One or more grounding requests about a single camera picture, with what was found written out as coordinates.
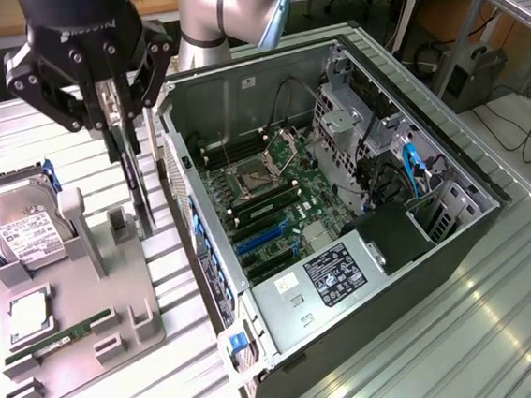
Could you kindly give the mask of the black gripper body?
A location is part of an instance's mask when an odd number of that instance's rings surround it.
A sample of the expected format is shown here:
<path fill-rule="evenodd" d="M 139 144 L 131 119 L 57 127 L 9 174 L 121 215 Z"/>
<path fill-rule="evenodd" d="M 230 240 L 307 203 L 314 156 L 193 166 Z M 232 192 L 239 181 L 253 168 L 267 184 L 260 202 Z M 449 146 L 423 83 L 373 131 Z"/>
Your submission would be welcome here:
<path fill-rule="evenodd" d="M 44 81 L 78 83 L 85 67 L 94 82 L 111 78 L 106 48 L 126 73 L 145 56 L 143 25 L 130 0 L 19 0 L 29 59 Z"/>

